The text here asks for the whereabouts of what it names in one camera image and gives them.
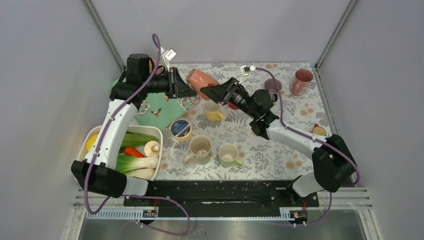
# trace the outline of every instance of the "blue label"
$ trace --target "blue label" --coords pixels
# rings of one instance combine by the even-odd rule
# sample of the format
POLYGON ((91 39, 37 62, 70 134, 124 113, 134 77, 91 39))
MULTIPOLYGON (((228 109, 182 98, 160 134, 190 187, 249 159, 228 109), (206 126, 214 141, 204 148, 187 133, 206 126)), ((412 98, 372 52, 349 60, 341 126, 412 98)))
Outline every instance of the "blue label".
POLYGON ((171 126, 171 133, 176 137, 184 137, 190 132, 190 123, 186 120, 177 120, 171 126))

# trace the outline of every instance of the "pink mug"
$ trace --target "pink mug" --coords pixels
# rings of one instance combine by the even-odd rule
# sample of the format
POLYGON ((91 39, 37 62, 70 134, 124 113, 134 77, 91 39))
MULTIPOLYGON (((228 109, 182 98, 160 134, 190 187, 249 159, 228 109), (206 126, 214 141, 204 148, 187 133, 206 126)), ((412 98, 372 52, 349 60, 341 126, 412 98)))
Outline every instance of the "pink mug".
MULTIPOLYGON (((152 63, 151 63, 151 62, 149 62, 149 63, 148 63, 148 72, 149 72, 149 73, 151 73, 151 72, 152 72, 152 70, 153 70, 152 63)), ((163 71, 165 71, 165 67, 163 67, 163 66, 158 66, 158 68, 157 68, 157 70, 156 70, 156 75, 161 74, 163 71)))
POLYGON ((296 96, 300 96, 305 93, 314 75, 312 72, 306 69, 299 69, 296 71, 295 79, 290 87, 290 92, 296 96))
POLYGON ((187 80, 188 86, 193 88, 198 94, 198 102, 194 102, 193 99, 190 97, 190 102, 194 105, 200 104, 202 99, 206 101, 210 100, 208 96, 206 96, 200 91, 201 88, 219 85, 219 82, 216 81, 213 77, 197 69, 192 69, 188 73, 185 80, 187 80))

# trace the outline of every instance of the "table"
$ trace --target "table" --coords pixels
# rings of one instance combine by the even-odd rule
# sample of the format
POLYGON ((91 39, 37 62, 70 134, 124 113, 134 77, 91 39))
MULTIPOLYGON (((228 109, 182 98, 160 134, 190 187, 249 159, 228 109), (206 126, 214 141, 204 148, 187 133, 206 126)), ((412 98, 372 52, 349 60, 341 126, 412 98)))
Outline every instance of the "table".
MULTIPOLYGON (((284 121, 308 132, 315 124, 323 127, 330 135, 329 120, 324 110, 320 92, 315 79, 306 93, 295 96, 289 91, 295 72, 298 69, 311 71, 310 63, 225 63, 225 64, 173 64, 184 79, 191 69, 201 70, 214 77, 219 83, 230 77, 240 79, 240 66, 243 64, 270 70, 281 81, 281 94, 284 103, 284 121)), ((264 89, 265 80, 270 76, 255 71, 243 82, 251 95, 257 89, 264 89)), ((221 108, 223 121, 210 122, 203 112, 203 104, 193 106, 181 119, 192 124, 193 136, 206 135, 212 140, 212 158, 206 165, 183 163, 189 153, 189 142, 175 140, 168 128, 163 133, 163 151, 160 170, 156 180, 290 180, 313 170, 312 161, 298 151, 279 142, 256 136, 250 126, 251 118, 240 110, 233 110, 227 105, 221 108), (224 167, 219 163, 218 149, 222 144, 231 143, 239 149, 239 158, 244 166, 224 167)), ((279 101, 272 107, 272 112, 280 115, 279 101)))

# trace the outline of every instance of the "green napkin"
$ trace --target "green napkin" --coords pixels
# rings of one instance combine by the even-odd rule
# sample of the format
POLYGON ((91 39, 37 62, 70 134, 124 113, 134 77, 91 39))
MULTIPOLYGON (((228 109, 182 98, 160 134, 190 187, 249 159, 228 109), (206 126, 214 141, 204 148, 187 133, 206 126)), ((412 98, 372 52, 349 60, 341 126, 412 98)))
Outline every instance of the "green napkin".
MULTIPOLYGON (((112 82, 109 90, 112 90, 117 82, 118 80, 112 82)), ((153 126, 162 131, 191 107, 188 98, 168 99, 165 93, 150 93, 141 103, 135 119, 141 125, 153 126)))

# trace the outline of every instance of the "small orange object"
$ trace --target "small orange object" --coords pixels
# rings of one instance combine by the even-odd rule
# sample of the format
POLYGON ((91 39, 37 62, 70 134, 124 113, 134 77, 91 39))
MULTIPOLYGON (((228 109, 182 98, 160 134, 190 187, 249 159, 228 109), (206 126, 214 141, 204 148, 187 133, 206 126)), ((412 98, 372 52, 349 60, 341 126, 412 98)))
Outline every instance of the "small orange object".
POLYGON ((141 154, 139 151, 137 151, 137 149, 135 149, 132 146, 127 146, 125 148, 125 150, 123 151, 123 154, 125 154, 127 156, 137 157, 137 158, 145 158, 146 157, 143 154, 141 154))

